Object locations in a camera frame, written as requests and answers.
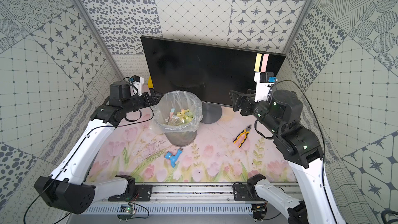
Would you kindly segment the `yellow sticky note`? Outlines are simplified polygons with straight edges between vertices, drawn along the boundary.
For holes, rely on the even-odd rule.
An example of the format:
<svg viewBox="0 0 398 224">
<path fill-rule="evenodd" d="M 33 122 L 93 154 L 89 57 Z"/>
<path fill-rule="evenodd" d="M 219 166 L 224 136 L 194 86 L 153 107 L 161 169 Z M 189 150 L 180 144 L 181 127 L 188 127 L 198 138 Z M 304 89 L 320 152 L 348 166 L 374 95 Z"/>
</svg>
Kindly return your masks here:
<svg viewBox="0 0 398 224">
<path fill-rule="evenodd" d="M 263 56 L 263 54 L 257 54 L 256 55 L 256 62 L 255 62 L 255 68 L 254 68 L 255 72 L 259 72 L 260 71 L 262 56 Z"/>
</svg>

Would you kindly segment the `pink sticky note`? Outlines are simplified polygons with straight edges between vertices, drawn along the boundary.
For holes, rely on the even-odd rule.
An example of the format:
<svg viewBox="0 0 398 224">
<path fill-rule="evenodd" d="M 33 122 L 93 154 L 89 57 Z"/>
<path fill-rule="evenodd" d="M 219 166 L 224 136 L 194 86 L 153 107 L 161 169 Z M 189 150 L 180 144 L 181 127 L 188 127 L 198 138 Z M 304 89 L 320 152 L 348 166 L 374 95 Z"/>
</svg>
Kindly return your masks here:
<svg viewBox="0 0 398 224">
<path fill-rule="evenodd" d="M 268 63 L 268 57 L 269 57 L 268 54 L 263 54 L 263 56 L 262 56 L 261 69 L 260 69 L 261 73 L 265 73 L 266 72 L 267 63 Z"/>
</svg>

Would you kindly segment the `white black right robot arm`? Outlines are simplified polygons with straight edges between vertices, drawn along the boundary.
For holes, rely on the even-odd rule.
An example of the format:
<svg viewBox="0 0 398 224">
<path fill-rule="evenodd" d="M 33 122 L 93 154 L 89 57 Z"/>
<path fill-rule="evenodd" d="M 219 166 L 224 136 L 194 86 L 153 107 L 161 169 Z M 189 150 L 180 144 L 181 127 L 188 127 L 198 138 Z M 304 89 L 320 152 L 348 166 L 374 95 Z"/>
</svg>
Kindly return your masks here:
<svg viewBox="0 0 398 224">
<path fill-rule="evenodd" d="M 277 90 L 267 100 L 230 91 L 233 110 L 253 115 L 271 133 L 271 140 L 292 169 L 302 200 L 279 190 L 265 176 L 248 181 L 255 197 L 269 202 L 290 224 L 344 224 L 324 171 L 324 152 L 316 134 L 301 125 L 303 103 L 294 92 Z"/>
</svg>

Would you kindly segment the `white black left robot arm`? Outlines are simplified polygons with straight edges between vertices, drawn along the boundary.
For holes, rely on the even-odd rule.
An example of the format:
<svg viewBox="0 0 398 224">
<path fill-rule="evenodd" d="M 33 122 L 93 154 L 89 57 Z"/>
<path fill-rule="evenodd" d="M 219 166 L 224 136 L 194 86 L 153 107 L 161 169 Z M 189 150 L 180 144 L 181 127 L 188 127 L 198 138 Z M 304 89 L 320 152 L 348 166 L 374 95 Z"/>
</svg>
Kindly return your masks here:
<svg viewBox="0 0 398 224">
<path fill-rule="evenodd" d="M 127 114 L 151 108 L 163 96 L 154 89 L 143 92 L 140 87 L 132 79 L 111 84 L 110 95 L 91 115 L 87 128 L 66 158 L 49 176 L 38 178 L 34 188 L 49 207 L 81 214 L 100 200 L 134 199 L 137 190 L 131 176 L 116 175 L 98 184 L 88 184 L 86 178 L 104 142 Z"/>
</svg>

